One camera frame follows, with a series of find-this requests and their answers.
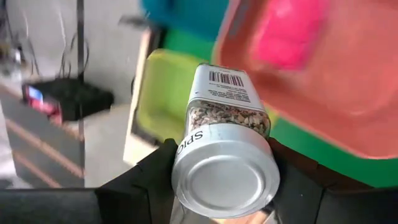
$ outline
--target jar lid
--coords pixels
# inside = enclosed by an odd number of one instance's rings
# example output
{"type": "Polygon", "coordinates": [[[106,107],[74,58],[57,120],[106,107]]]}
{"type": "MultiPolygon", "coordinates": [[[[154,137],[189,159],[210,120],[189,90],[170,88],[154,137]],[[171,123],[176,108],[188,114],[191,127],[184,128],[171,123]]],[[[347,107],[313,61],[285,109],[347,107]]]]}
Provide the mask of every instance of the jar lid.
{"type": "Polygon", "coordinates": [[[235,218],[267,205],[279,186],[267,141],[237,124],[204,125],[178,147],[172,172],[177,198],[210,218],[235,218]]]}

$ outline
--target spice jar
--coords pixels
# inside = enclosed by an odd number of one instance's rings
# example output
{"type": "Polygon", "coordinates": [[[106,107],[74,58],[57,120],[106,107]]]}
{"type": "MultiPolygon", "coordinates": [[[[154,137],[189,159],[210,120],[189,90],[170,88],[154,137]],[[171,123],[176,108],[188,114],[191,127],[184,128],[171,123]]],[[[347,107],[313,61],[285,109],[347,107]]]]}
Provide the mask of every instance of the spice jar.
{"type": "Polygon", "coordinates": [[[172,171],[180,202],[210,218],[241,217],[269,203],[279,186],[270,126],[243,71],[199,65],[172,171]]]}

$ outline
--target cable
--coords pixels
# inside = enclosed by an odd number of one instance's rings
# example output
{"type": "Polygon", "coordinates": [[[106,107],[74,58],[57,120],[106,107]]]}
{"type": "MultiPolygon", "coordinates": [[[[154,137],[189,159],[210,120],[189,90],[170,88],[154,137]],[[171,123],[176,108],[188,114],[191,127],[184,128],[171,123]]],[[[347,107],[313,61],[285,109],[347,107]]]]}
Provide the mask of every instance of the cable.
{"type": "MultiPolygon", "coordinates": [[[[9,35],[10,35],[10,38],[11,38],[12,45],[21,45],[21,42],[19,41],[19,39],[21,38],[19,33],[17,32],[16,34],[13,34],[12,29],[11,29],[10,17],[9,17],[9,13],[8,13],[8,8],[7,8],[8,5],[7,5],[7,3],[8,3],[8,1],[4,0],[3,4],[4,4],[5,10],[6,10],[5,13],[6,13],[8,32],[9,32],[9,35]]],[[[26,37],[28,47],[30,48],[30,52],[32,53],[32,57],[33,57],[33,59],[30,60],[30,64],[31,64],[30,75],[31,76],[33,75],[33,70],[34,70],[33,66],[35,66],[37,75],[41,77],[42,74],[41,74],[40,69],[39,69],[39,64],[37,63],[35,50],[33,48],[32,41],[29,39],[29,25],[28,25],[28,22],[27,22],[27,16],[26,16],[25,10],[23,10],[21,5],[19,4],[19,1],[17,2],[17,4],[19,5],[19,8],[22,11],[22,16],[24,17],[25,28],[26,28],[25,37],[26,37]]]]}
{"type": "Polygon", "coordinates": [[[63,21],[61,8],[57,7],[57,11],[58,11],[58,18],[60,19],[60,24],[61,24],[61,34],[62,34],[62,38],[63,38],[63,50],[65,51],[65,49],[67,47],[67,36],[65,34],[65,23],[63,21]]]}
{"type": "Polygon", "coordinates": [[[7,19],[6,19],[6,0],[1,0],[1,20],[0,20],[0,34],[1,34],[1,38],[3,38],[3,33],[4,31],[7,32],[7,19]]]}
{"type": "MultiPolygon", "coordinates": [[[[68,50],[64,50],[62,53],[62,58],[61,58],[61,67],[58,73],[58,77],[62,77],[62,78],[70,78],[71,72],[72,72],[72,63],[70,62],[70,60],[68,61],[68,73],[65,73],[65,66],[66,66],[66,59],[67,59],[67,55],[70,55],[70,53],[72,52],[74,46],[75,46],[75,42],[76,42],[76,38],[77,38],[77,32],[73,35],[72,40],[70,42],[70,48],[68,50]]],[[[83,70],[81,71],[77,71],[77,74],[81,74],[82,72],[84,72],[87,68],[88,65],[88,59],[90,57],[90,46],[88,45],[88,40],[87,38],[85,38],[85,45],[86,45],[86,62],[85,65],[83,67],[83,70]]]]}

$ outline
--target yellow-green container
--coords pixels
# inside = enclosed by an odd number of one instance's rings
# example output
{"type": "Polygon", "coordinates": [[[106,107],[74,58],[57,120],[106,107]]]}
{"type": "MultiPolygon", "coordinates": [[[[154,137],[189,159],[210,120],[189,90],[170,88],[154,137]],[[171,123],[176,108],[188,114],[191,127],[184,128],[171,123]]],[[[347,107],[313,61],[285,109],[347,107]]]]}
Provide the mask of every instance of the yellow-green container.
{"type": "Polygon", "coordinates": [[[196,67],[191,55],[158,49],[146,60],[137,123],[160,141],[183,138],[185,110],[196,67]]]}

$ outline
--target white surface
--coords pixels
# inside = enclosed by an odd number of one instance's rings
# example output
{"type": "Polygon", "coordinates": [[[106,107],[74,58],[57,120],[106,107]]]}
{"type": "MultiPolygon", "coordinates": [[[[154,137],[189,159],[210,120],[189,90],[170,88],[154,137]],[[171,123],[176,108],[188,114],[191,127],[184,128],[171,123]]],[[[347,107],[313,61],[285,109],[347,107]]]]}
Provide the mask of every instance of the white surface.
{"type": "Polygon", "coordinates": [[[12,160],[11,148],[9,145],[6,124],[4,116],[2,115],[2,108],[0,104],[0,179],[9,179],[12,181],[12,186],[9,188],[25,189],[31,186],[18,178],[12,160]]]}
{"type": "Polygon", "coordinates": [[[117,106],[85,122],[86,187],[103,185],[132,167],[123,162],[129,106],[117,106]]]}
{"type": "MultiPolygon", "coordinates": [[[[58,73],[62,52],[70,47],[76,32],[74,0],[7,1],[13,33],[20,33],[24,50],[31,55],[26,36],[32,41],[41,74],[58,73]]],[[[90,45],[90,59],[85,79],[111,90],[117,103],[130,103],[130,83],[134,77],[142,31],[119,26],[123,14],[140,15],[137,0],[85,0],[85,37],[90,45]]],[[[67,57],[72,74],[77,71],[77,44],[67,57]]]]}
{"type": "Polygon", "coordinates": [[[137,107],[140,89],[141,89],[142,77],[144,74],[144,65],[145,65],[150,35],[151,32],[150,29],[148,28],[144,31],[141,37],[139,60],[136,69],[136,79],[134,81],[134,93],[132,95],[132,100],[131,100],[130,115],[126,131],[126,142],[124,145],[123,160],[132,166],[136,165],[137,162],[139,162],[141,159],[145,158],[154,150],[156,150],[155,146],[148,144],[139,136],[136,136],[131,133],[131,127],[134,118],[134,110],[137,107]]]}
{"type": "Polygon", "coordinates": [[[246,73],[213,65],[201,64],[197,67],[188,104],[195,100],[265,112],[264,105],[246,73]]]}

